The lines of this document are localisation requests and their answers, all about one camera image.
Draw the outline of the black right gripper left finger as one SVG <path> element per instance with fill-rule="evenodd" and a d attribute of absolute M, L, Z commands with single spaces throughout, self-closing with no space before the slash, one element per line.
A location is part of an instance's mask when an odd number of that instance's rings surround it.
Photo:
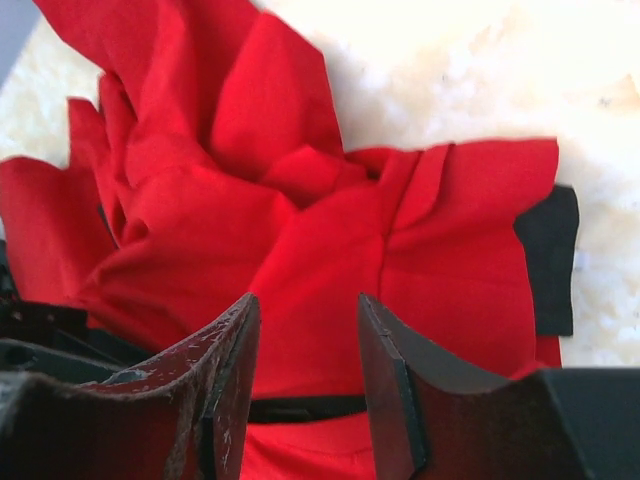
<path fill-rule="evenodd" d="M 259 336 L 259 302 L 247 294 L 122 370 L 3 339 L 2 477 L 238 478 Z"/>

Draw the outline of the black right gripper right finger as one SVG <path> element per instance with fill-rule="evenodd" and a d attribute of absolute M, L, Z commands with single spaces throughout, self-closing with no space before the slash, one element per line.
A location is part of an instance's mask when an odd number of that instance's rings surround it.
<path fill-rule="evenodd" d="M 358 307 L 381 479 L 635 479 L 639 372 L 543 368 L 510 380 L 418 334 L 376 299 Z"/>

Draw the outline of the red jacket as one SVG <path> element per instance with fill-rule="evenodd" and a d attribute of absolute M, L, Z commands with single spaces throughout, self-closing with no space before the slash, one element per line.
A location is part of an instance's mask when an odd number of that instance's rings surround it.
<path fill-rule="evenodd" d="M 357 298 L 517 378 L 561 363 L 536 331 L 525 253 L 573 253 L 516 219 L 552 191 L 551 138 L 347 152 L 322 54 L 248 1 L 42 1 L 102 68 L 69 102 L 65 169 L 1 165 L 21 297 L 85 309 L 161 351 L 245 293 L 261 306 L 258 399 L 359 395 Z"/>

